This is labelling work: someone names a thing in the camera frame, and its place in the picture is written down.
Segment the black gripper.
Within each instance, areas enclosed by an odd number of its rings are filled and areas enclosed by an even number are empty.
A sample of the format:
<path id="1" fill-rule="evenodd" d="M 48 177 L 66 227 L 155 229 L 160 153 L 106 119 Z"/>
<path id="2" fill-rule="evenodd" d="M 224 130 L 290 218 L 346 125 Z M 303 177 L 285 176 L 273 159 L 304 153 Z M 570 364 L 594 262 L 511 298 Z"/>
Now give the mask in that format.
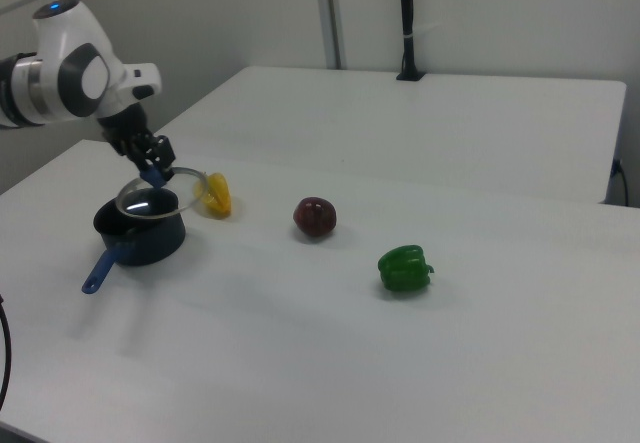
<path id="1" fill-rule="evenodd" d="M 105 140 L 120 156 L 130 159 L 141 178 L 157 175 L 163 182 L 173 178 L 175 154 L 171 143 L 164 135 L 152 136 L 147 127 L 146 113 L 140 104 L 133 104 L 97 121 Z"/>

